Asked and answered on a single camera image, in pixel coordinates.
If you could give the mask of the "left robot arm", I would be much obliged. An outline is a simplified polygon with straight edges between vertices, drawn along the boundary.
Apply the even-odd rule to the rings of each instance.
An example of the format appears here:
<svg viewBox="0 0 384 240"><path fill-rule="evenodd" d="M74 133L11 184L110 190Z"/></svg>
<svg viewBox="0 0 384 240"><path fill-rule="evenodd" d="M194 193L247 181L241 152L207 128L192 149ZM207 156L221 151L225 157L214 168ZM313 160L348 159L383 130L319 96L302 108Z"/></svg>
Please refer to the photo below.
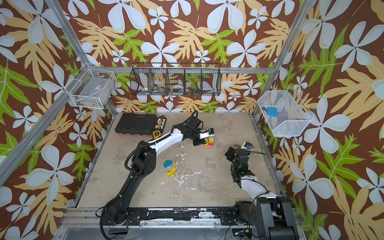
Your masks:
<svg viewBox="0 0 384 240"><path fill-rule="evenodd" d="M214 129L203 130L204 122L198 119L198 112L193 112L185 121L174 125L164 136L149 142L141 141L125 161L125 168L130 172L121 190L102 209L100 225L121 225L126 221L126 212L131 200L143 179L156 168L159 154L175 144L190 139L193 145L206 143L206 138L215 135Z"/></svg>

